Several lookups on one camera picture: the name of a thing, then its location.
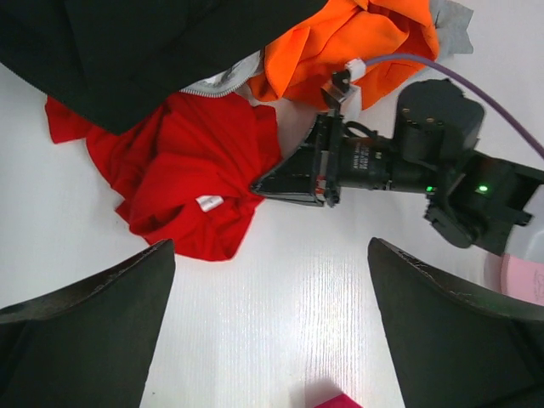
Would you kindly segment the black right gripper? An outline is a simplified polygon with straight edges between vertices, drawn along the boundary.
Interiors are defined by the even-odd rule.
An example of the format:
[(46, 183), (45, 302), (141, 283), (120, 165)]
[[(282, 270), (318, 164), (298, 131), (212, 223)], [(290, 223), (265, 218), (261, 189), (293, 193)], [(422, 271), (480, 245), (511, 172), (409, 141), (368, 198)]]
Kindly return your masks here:
[(311, 184), (318, 172), (321, 131), (326, 170), (320, 180), (332, 205), (339, 202), (343, 187), (443, 194), (474, 151), (484, 116), (482, 105), (447, 79), (414, 82), (397, 98), (391, 138), (346, 122), (338, 113), (319, 114), (297, 148), (250, 191), (271, 200), (323, 207)]

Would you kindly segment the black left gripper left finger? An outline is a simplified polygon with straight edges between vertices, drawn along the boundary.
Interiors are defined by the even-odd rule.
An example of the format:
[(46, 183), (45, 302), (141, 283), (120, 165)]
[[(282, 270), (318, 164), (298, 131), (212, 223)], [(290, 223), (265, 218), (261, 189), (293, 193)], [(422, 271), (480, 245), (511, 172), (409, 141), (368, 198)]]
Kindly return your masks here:
[(175, 273), (160, 241), (1, 310), (3, 407), (138, 407)]

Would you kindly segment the red cloth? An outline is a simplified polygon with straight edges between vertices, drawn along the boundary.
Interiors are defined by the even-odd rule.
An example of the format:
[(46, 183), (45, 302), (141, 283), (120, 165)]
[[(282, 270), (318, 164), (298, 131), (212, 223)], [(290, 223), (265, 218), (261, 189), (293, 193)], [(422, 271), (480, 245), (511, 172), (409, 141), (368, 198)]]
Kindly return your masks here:
[(56, 144), (84, 141), (129, 230), (151, 244), (170, 239), (189, 258), (236, 255), (261, 202), (251, 183), (281, 158), (275, 109), (234, 93), (176, 93), (121, 135), (55, 99), (45, 112)]

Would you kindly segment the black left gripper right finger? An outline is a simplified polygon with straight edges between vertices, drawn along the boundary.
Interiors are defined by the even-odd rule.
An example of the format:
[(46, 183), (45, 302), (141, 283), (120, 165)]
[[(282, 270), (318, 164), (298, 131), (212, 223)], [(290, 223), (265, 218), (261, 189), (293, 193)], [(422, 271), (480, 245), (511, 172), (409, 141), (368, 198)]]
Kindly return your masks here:
[(407, 407), (541, 407), (543, 308), (371, 239), (371, 282)]

